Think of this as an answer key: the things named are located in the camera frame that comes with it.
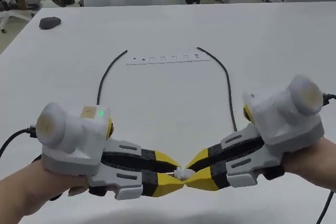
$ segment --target white power strip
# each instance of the white power strip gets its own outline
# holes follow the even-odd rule
[[[192,62],[192,61],[206,61],[210,60],[209,56],[202,52],[195,52],[189,54],[174,54],[167,56],[146,56],[139,57],[134,56],[128,62],[127,65],[147,65],[147,64],[163,64],[163,63],[175,63],[175,62]]]

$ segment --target black cable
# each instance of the black cable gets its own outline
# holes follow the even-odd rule
[[[221,66],[221,68],[224,70],[224,72],[226,74],[227,89],[228,89],[228,93],[229,93],[229,106],[230,106],[231,120],[232,120],[232,125],[233,125],[234,131],[237,131],[237,125],[236,125],[235,115],[233,113],[233,106],[232,106],[232,94],[231,94],[231,84],[230,84],[229,73],[227,72],[227,69],[224,67],[224,65],[215,56],[213,56],[212,54],[210,54],[208,51],[204,50],[201,47],[198,47],[197,49],[206,53],[211,58],[213,58]]]
[[[119,54],[114,60],[113,62],[111,62],[111,64],[108,66],[108,68],[106,69],[103,77],[101,78],[100,84],[99,84],[99,89],[98,89],[98,94],[97,94],[97,105],[100,104],[100,95],[101,95],[101,89],[103,88],[103,83],[105,80],[105,77],[107,76],[107,74],[109,73],[110,69],[112,68],[112,66],[116,63],[117,60],[119,60],[123,55],[125,55],[128,51],[125,50],[124,52],[122,52],[121,54]]]
[[[23,133],[30,133],[30,132],[31,132],[31,129],[30,128],[26,128],[26,129],[20,130],[18,132],[15,132],[13,135],[11,135],[9,137],[9,139],[7,139],[7,141],[0,148],[0,158],[1,158],[2,154],[4,154],[4,151],[7,148],[7,146],[11,143],[11,141],[14,140],[14,138],[16,138],[17,136],[19,136],[19,135],[21,135]]]
[[[329,196],[328,196],[328,199],[327,199],[327,202],[322,210],[322,213],[320,214],[320,217],[319,219],[317,220],[316,224],[321,224],[322,220],[323,220],[323,217],[326,215],[326,212],[328,210],[328,207],[330,205],[330,202],[331,202],[331,199],[332,199],[332,196],[334,196],[334,192],[333,191],[330,191],[329,193]]]

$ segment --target white floor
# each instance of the white floor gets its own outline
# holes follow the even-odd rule
[[[250,0],[249,2],[260,2],[260,0]],[[204,4],[215,4],[218,3],[214,0],[202,0]],[[43,7],[59,8],[50,0],[42,0]],[[5,50],[5,48],[12,42],[16,35],[25,27],[27,24],[24,20],[19,20],[17,18],[10,18],[8,24],[6,25],[6,34],[0,33],[0,54]]]

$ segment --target wrist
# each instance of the wrist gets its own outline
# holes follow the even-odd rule
[[[0,195],[2,196],[0,208],[11,219],[21,220],[25,215],[27,197],[22,183],[16,179],[15,174],[0,181]]]

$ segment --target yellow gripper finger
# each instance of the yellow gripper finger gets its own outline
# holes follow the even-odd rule
[[[165,173],[142,171],[143,196],[161,197],[181,189],[184,182]]]
[[[187,187],[197,188],[206,191],[217,191],[230,184],[226,177],[225,161],[199,170],[194,176],[185,181]]]

